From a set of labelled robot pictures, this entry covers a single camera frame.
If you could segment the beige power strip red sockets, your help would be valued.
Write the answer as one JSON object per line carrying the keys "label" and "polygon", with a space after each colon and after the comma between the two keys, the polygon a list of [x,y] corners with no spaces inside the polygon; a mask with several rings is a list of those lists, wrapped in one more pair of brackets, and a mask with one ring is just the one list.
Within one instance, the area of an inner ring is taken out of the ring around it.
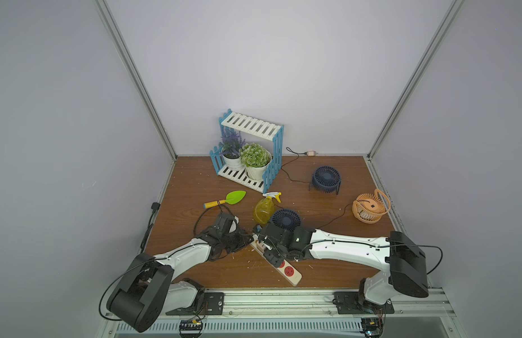
{"label": "beige power strip red sockets", "polygon": [[293,287],[297,287],[299,282],[302,280],[302,274],[296,270],[288,261],[283,260],[279,267],[275,267],[265,257],[264,253],[267,247],[258,241],[258,236],[253,235],[253,242],[251,242],[252,248],[261,255],[261,257],[269,263],[275,270],[277,270],[283,278],[285,278]]}

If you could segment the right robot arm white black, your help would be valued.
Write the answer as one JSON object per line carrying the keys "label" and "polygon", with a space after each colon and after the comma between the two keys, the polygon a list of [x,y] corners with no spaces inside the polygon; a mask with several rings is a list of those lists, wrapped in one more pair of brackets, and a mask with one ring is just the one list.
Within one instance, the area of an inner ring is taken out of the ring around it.
{"label": "right robot arm white black", "polygon": [[286,261],[336,260],[378,270],[360,284],[358,302],[382,306],[399,294],[429,296],[426,254],[402,232],[389,237],[352,237],[298,226],[284,229],[273,223],[253,230],[266,246],[264,256],[273,266]]}

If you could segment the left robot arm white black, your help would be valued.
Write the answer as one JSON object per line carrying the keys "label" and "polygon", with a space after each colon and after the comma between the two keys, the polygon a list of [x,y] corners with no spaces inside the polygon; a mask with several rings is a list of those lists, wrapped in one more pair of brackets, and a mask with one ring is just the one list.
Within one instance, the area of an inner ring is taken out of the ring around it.
{"label": "left robot arm white black", "polygon": [[114,283],[105,308],[137,332],[145,332],[162,313],[178,308],[201,308],[204,289],[191,280],[175,283],[177,277],[199,264],[216,261],[222,253],[239,252],[253,242],[238,218],[220,213],[210,227],[190,242],[155,256],[140,253]]}

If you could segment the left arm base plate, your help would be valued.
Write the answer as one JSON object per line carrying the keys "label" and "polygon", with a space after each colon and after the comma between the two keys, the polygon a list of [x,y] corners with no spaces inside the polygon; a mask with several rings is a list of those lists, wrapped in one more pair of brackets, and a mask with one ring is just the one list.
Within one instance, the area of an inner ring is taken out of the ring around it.
{"label": "left arm base plate", "polygon": [[224,292],[202,292],[186,308],[177,308],[165,312],[166,315],[222,315],[224,305]]}

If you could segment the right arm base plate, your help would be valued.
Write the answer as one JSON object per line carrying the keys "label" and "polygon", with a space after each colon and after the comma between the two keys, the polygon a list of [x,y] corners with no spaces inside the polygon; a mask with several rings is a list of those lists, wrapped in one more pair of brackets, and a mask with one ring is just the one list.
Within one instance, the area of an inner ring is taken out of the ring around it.
{"label": "right arm base plate", "polygon": [[394,307],[387,301],[384,305],[376,305],[364,301],[359,303],[359,292],[335,292],[332,303],[337,307],[339,315],[379,315],[394,314]]}

